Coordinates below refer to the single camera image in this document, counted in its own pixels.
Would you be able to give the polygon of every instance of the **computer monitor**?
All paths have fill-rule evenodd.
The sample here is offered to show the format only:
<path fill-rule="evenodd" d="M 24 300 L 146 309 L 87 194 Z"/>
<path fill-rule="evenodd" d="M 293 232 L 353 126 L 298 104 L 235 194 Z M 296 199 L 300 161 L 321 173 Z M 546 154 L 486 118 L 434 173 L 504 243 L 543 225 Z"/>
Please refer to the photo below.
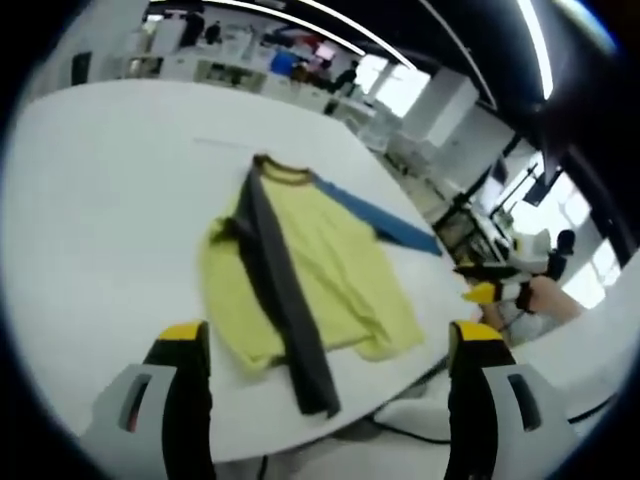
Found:
<path fill-rule="evenodd" d="M 333 57 L 336 56 L 336 51 L 333 48 L 321 43 L 320 45 L 318 45 L 318 48 L 316 48 L 314 55 L 323 60 L 333 60 Z"/>

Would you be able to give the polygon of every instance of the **ceiling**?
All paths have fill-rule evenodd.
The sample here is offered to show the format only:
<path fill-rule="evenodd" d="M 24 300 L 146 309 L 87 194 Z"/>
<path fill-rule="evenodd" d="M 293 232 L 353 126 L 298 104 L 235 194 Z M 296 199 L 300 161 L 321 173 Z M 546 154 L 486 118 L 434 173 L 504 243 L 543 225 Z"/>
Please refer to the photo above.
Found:
<path fill-rule="evenodd" d="M 393 58 L 341 20 L 298 0 L 281 1 L 286 3 L 285 13 L 318 25 L 369 53 Z M 564 161 L 567 145 L 574 145 L 612 192 L 613 209 L 624 211 L 640 239 L 640 211 L 631 207 L 637 204 L 636 189 L 624 186 L 629 173 L 625 152 L 635 147 L 635 136 L 620 135 L 626 120 L 636 115 L 640 100 L 636 84 L 624 77 L 627 72 L 614 73 L 626 54 L 623 46 L 629 47 L 638 38 L 632 32 L 640 22 L 640 9 L 632 8 L 633 0 L 583 2 L 614 30 L 620 47 L 615 65 L 557 6 L 575 0 L 530 0 L 544 35 L 555 84 L 555 95 L 547 102 L 536 51 L 518 0 L 318 1 L 381 37 L 421 70 L 434 73 L 444 65 L 469 76 L 483 104 L 490 107 L 495 102 L 497 116 L 535 146 L 548 149 L 552 153 L 548 156 L 555 161 Z M 625 5 L 630 9 L 628 14 Z M 600 195 L 595 190 L 584 193 L 594 199 Z"/>

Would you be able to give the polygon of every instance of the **yellow shirt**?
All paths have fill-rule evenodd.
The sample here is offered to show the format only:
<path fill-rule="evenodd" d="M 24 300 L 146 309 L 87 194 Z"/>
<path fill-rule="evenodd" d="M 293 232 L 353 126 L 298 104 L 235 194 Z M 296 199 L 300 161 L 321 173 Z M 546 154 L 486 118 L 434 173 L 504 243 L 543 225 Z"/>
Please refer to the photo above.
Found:
<path fill-rule="evenodd" d="M 325 348 L 353 345 L 361 357 L 383 360 L 423 342 L 374 230 L 304 173 L 265 168 L 261 182 Z M 284 345 L 253 292 L 238 243 L 220 235 L 236 204 L 209 228 L 199 263 L 211 321 L 245 369 L 255 372 L 283 357 Z"/>

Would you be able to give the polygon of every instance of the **ceiling light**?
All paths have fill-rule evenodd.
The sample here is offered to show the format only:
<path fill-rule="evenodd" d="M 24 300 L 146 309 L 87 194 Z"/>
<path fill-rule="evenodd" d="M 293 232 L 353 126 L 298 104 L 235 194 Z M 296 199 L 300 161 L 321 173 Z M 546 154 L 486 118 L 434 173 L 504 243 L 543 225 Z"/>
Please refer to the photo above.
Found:
<path fill-rule="evenodd" d="M 158 1 L 162 1 L 162 0 L 151 0 L 151 2 L 158 2 Z M 245 3 L 245 2 L 239 2 L 236 0 L 203 0 L 203 2 L 206 3 L 217 3 L 220 5 L 229 5 L 232 7 L 240 7 L 240 8 L 246 8 L 248 10 L 255 10 L 256 12 L 262 12 L 262 13 L 266 13 L 268 15 L 272 15 L 274 17 L 278 17 L 281 18 L 283 20 L 287 20 L 288 22 L 291 23 L 297 23 L 298 25 L 308 28 L 309 30 L 313 30 L 316 33 L 319 33 L 320 35 L 327 37 L 330 40 L 333 40 L 336 43 L 339 43 L 340 45 L 342 45 L 343 47 L 348 48 L 349 50 L 351 50 L 353 53 L 355 53 L 356 55 L 360 55 L 363 56 L 365 54 L 364 50 L 362 50 L 360 47 L 356 47 L 353 43 L 346 41 L 343 38 L 338 37 L 337 35 L 334 35 L 331 32 L 328 32 L 327 30 L 325 30 L 324 28 L 320 28 L 312 23 L 309 23 L 305 20 L 301 20 L 297 17 L 294 17 L 293 15 L 288 15 L 286 13 L 282 13 L 279 12 L 277 10 L 272 10 L 270 8 L 267 7 L 263 7 L 261 5 L 255 5 L 253 3 Z"/>
<path fill-rule="evenodd" d="M 520 6 L 520 10 L 522 10 L 524 21 L 527 23 L 529 34 L 533 41 L 533 47 L 536 50 L 540 78 L 542 79 L 542 93 L 546 100 L 551 96 L 551 92 L 553 91 L 553 78 L 551 76 L 551 63 L 549 62 L 547 45 L 544 41 L 544 35 L 542 35 L 542 29 L 540 28 L 536 11 L 533 9 L 533 5 L 531 5 L 531 0 L 518 0 L 518 5 Z"/>
<path fill-rule="evenodd" d="M 417 70 L 416 66 L 413 63 L 411 63 L 407 59 L 407 57 L 402 55 L 398 50 L 396 50 L 391 45 L 389 45 L 387 42 L 382 40 L 375 33 L 371 32 L 370 30 L 367 30 L 365 27 L 363 27 L 362 25 L 360 25 L 357 22 L 354 22 L 349 17 L 346 17 L 346 16 L 342 15 L 341 13 L 336 12 L 332 8 L 326 7 L 326 6 L 322 5 L 321 3 L 315 2 L 313 0 L 298 0 L 298 1 L 300 3 L 304 3 L 306 5 L 309 5 L 310 7 L 317 8 L 318 10 L 320 10 L 320 11 L 322 11 L 322 12 L 328 14 L 328 15 L 331 15 L 332 17 L 337 18 L 338 20 L 343 21 L 344 23 L 349 25 L 351 28 L 354 28 L 354 29 L 358 30 L 365 37 L 369 37 L 371 40 L 373 40 L 375 43 L 380 45 L 382 48 L 384 48 L 391 55 L 396 57 L 400 63 L 402 63 L 403 65 L 407 66 L 409 69 Z"/>

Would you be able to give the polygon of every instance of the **window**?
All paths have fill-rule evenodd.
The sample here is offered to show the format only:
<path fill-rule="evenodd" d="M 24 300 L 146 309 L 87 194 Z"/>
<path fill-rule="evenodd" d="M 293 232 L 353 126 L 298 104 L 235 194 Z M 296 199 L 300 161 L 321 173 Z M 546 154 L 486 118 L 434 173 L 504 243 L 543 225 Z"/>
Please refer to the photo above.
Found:
<path fill-rule="evenodd" d="M 587 262 L 566 285 L 564 291 L 585 308 L 593 308 L 604 299 L 606 289 L 620 276 L 620 264 L 611 242 L 605 240 Z"/>
<path fill-rule="evenodd" d="M 389 62 L 386 59 L 375 55 L 365 55 L 360 60 L 356 70 L 356 84 L 362 88 L 365 94 L 369 93 L 387 63 Z"/>
<path fill-rule="evenodd" d="M 430 78 L 420 70 L 409 70 L 404 65 L 397 65 L 382 85 L 376 99 L 402 118 L 416 102 Z"/>
<path fill-rule="evenodd" d="M 604 299 L 605 291 L 591 262 L 587 262 L 569 280 L 563 290 L 585 308 L 593 308 Z"/>
<path fill-rule="evenodd" d="M 547 228 L 552 239 L 565 229 L 582 225 L 591 213 L 591 206 L 566 173 L 561 173 L 540 205 L 534 207 L 521 201 L 536 180 L 544 175 L 544 160 L 540 152 L 512 182 L 519 187 L 507 187 L 510 195 L 503 208 L 513 217 L 513 229 L 519 233 L 536 234 Z"/>
<path fill-rule="evenodd" d="M 371 87 L 388 63 L 386 59 L 375 55 L 366 55 L 360 60 L 356 71 L 356 84 L 365 94 L 371 91 Z M 375 99 L 402 118 L 418 99 L 430 78 L 419 70 L 410 70 L 404 65 L 396 65 L 380 91 L 377 92 Z"/>

